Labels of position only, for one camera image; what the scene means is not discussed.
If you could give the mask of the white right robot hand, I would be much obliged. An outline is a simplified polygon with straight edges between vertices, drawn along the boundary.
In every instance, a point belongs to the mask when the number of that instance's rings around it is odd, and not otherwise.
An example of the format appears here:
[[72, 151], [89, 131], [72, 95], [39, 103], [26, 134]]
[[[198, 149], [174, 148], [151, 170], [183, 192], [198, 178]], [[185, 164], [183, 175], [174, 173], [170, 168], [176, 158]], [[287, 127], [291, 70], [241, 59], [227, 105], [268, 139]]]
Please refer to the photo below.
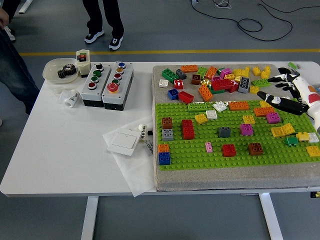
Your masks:
[[318, 92], [300, 76], [298, 72], [293, 74], [280, 74], [268, 79], [269, 82], [279, 83], [277, 88], [283, 90], [293, 90], [298, 97], [298, 101], [283, 97], [273, 96], [263, 91], [258, 91], [257, 95], [270, 104], [272, 107], [294, 115], [307, 113], [314, 120], [314, 127], [319, 132], [320, 127], [320, 95]]

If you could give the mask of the person's right hand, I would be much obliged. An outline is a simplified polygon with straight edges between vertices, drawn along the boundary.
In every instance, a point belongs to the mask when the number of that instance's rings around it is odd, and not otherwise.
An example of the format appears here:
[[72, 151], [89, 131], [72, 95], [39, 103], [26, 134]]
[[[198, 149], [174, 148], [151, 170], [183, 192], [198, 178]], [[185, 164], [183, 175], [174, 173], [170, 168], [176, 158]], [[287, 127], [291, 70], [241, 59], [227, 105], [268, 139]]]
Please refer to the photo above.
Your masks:
[[0, 7], [0, 28], [4, 29], [10, 23], [10, 16]]

